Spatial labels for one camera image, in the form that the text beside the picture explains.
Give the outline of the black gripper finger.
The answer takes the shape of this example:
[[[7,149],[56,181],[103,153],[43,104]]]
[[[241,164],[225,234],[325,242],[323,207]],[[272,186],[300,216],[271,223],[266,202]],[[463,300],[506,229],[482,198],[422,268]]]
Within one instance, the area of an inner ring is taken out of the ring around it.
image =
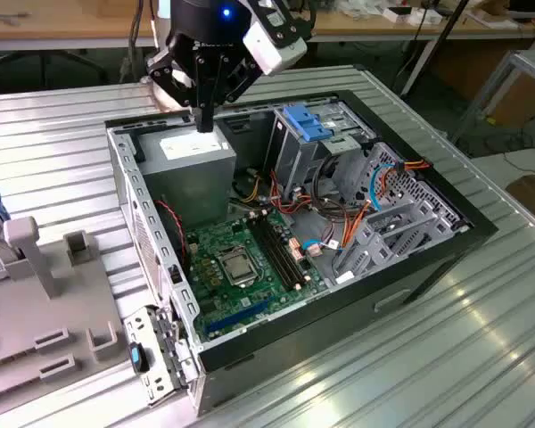
[[[215,109],[236,101],[260,75],[259,66],[249,54],[220,55],[212,76],[204,80],[205,133],[213,129]]]
[[[152,82],[180,107],[193,110],[196,129],[204,132],[204,110],[198,104],[194,51],[170,46],[147,62]]]

